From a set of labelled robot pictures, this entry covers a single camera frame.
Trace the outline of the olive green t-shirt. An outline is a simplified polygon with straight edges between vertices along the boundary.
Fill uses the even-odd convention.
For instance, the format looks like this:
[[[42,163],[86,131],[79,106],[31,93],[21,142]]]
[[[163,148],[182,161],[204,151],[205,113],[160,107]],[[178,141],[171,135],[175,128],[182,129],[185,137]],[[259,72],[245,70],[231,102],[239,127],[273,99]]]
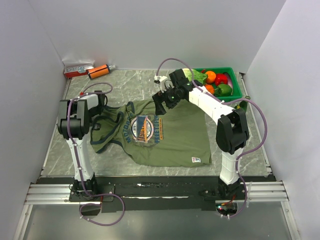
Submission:
[[[157,115],[151,99],[105,106],[93,121],[90,144],[100,154],[108,144],[122,147],[137,164],[194,168],[212,163],[204,112],[181,100]]]

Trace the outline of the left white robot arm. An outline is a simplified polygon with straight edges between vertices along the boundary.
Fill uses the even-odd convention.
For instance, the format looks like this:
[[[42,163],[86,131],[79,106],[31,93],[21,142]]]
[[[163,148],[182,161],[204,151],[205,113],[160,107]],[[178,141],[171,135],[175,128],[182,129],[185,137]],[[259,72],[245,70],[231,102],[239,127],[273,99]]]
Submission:
[[[83,93],[59,102],[57,130],[66,140],[74,166],[71,192],[87,201],[99,195],[98,183],[90,163],[87,140],[92,118],[100,115],[108,99],[104,92]]]

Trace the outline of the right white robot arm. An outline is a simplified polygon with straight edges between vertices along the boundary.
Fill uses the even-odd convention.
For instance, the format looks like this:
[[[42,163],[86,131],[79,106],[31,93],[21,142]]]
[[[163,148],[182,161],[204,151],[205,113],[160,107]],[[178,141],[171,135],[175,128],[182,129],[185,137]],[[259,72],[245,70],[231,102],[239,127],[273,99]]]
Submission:
[[[182,69],[175,70],[169,76],[157,74],[154,82],[160,85],[160,91],[152,97],[157,115],[164,115],[166,109],[173,109],[180,101],[187,100],[215,122],[215,141],[222,151],[222,167],[216,191],[223,199],[230,199],[241,184],[240,160],[249,139],[245,111],[216,99],[202,83],[189,80]]]

